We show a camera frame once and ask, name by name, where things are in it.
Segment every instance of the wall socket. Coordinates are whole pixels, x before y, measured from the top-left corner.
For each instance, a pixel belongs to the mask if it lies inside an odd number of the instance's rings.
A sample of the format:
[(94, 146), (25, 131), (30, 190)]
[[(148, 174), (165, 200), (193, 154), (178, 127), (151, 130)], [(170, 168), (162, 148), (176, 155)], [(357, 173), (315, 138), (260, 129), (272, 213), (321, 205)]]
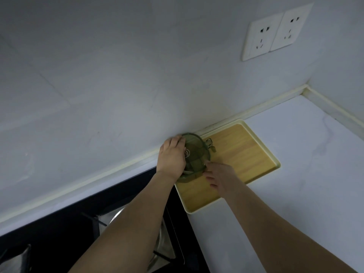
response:
[(283, 12), (250, 22), (242, 52), (242, 61), (269, 52), (282, 20)]
[(290, 9), (284, 13), (281, 24), (271, 46), (271, 51), (276, 50), (296, 41), (308, 14), (310, 14), (313, 3)]

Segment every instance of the black stovetop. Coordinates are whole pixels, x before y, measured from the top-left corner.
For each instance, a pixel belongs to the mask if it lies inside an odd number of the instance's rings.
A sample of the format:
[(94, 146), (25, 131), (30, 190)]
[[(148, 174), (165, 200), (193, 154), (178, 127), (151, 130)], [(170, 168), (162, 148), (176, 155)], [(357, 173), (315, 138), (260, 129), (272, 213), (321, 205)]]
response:
[[(0, 253), (12, 255), (31, 245), (31, 272), (67, 272), (94, 242), (91, 216), (106, 207), (121, 207), (130, 202), (150, 181), (155, 168), (85, 198), (0, 237)], [(155, 272), (209, 272), (187, 214), (173, 187), (163, 214), (176, 259)]]

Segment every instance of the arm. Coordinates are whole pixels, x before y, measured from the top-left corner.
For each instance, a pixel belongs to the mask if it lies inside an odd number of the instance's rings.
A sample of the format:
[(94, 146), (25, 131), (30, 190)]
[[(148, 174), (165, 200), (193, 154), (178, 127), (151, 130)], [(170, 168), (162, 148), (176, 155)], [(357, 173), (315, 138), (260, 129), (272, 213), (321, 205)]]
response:
[(232, 167), (206, 165), (206, 179), (225, 198), (268, 273), (355, 272), (277, 215), (239, 180)]
[(159, 151), (157, 172), (71, 268), (77, 272), (146, 272), (169, 193), (185, 167), (181, 136)]

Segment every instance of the forearm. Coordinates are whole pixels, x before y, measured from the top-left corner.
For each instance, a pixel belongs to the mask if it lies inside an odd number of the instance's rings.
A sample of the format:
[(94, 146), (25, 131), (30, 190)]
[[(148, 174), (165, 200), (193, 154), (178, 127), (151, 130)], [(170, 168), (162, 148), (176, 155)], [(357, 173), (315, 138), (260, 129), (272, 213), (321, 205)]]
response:
[(268, 273), (355, 272), (277, 215), (246, 185), (225, 199)]
[(155, 174), (70, 272), (146, 272), (174, 182)]

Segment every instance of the hand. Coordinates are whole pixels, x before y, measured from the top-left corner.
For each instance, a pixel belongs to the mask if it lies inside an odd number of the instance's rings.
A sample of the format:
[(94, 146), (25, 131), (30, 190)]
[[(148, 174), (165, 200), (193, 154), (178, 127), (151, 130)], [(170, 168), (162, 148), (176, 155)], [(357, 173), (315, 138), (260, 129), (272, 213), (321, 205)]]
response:
[(174, 182), (181, 176), (186, 166), (184, 159), (185, 143), (186, 139), (178, 135), (166, 140), (159, 149), (157, 172), (172, 177)]
[(206, 161), (207, 169), (203, 173), (210, 187), (217, 189), (219, 195), (225, 198), (229, 193), (236, 192), (239, 187), (246, 186), (236, 175), (230, 165)]

